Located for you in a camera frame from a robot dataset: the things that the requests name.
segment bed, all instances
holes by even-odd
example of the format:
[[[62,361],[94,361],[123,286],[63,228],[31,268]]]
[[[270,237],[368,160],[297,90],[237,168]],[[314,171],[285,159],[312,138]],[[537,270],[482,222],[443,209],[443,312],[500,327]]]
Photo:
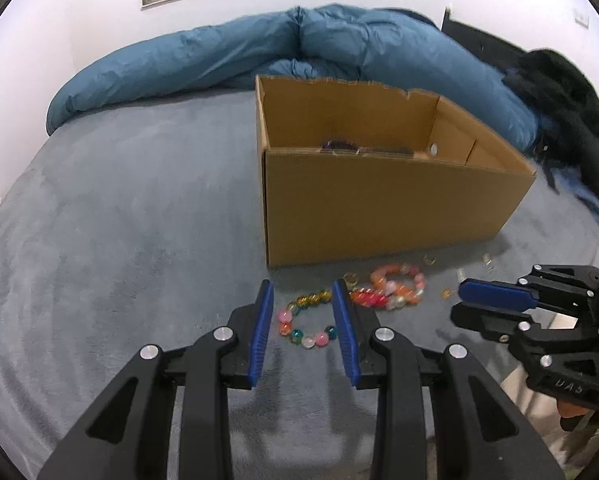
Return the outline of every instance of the bed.
[[[419,37],[432,34],[413,27]],[[90,88],[92,80],[81,81]],[[254,92],[235,89],[234,78],[211,86],[88,110],[77,110],[85,94],[69,88],[62,109],[79,113],[54,124],[0,205],[0,445],[27,478],[138,348],[191,344],[250,303],[261,279],[274,282],[277,310],[345,272],[368,276],[387,260],[422,262],[415,252],[267,269]],[[588,264],[598,243],[588,209],[538,175],[493,240],[427,251],[436,261],[425,267],[425,299],[382,312],[381,321],[425,348],[461,342],[502,380],[515,361],[503,346],[455,328],[452,300],[441,291],[456,287],[458,268],[510,281],[537,262]],[[550,322],[548,313],[535,314]],[[306,323],[316,330],[332,322],[321,308]],[[235,476],[365,478],[375,408],[373,392],[350,388],[337,346],[305,351],[273,326],[259,387],[230,397]]]

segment gold bead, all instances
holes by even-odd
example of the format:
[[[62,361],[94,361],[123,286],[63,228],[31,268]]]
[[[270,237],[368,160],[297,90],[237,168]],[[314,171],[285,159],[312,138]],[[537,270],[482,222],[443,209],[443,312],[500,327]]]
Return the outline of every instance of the gold bead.
[[[333,299],[333,294],[330,292],[330,290],[322,290],[319,293],[319,299],[322,301],[322,303],[330,303]]]

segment wall outlet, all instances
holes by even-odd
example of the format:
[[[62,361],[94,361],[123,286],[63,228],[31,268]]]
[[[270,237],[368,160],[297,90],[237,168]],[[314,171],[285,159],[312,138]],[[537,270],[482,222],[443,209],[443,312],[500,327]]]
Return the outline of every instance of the wall outlet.
[[[575,16],[575,23],[582,25],[583,28],[588,28],[589,16],[577,9],[573,9],[573,15]]]

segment blue duvet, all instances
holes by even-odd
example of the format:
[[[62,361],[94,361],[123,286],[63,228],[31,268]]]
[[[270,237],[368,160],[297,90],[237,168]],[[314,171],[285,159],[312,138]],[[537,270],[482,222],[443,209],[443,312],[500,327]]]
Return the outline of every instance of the blue duvet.
[[[295,7],[141,41],[84,68],[55,95],[46,129],[106,105],[223,86],[257,74],[334,77],[422,88],[451,99],[521,151],[535,140],[531,110],[502,75],[430,25],[398,10]]]

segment beaded bracelet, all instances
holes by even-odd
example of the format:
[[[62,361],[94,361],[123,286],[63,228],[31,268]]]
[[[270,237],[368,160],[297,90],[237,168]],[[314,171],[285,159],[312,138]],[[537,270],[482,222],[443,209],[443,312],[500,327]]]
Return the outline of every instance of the beaded bracelet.
[[[415,290],[402,283],[387,280],[387,276],[391,274],[409,276],[415,282]],[[404,304],[418,304],[422,301],[423,291],[426,287],[426,279],[419,267],[406,264],[392,264],[375,269],[371,273],[371,282],[378,291],[391,296],[387,304],[388,310],[399,308]]]
[[[377,308],[387,308],[390,297],[374,288],[353,288],[353,290],[351,290],[351,300],[368,308],[372,306]]]
[[[288,336],[291,343],[301,344],[301,346],[309,350],[314,346],[323,348],[328,345],[329,341],[337,338],[337,327],[329,325],[324,328],[323,331],[317,332],[314,335],[305,335],[300,328],[293,328],[292,319],[294,316],[298,316],[302,310],[310,306],[330,303],[332,298],[333,295],[330,290],[322,290],[317,294],[300,296],[297,300],[291,301],[286,308],[280,310],[277,315],[277,319],[279,320],[279,334]]]

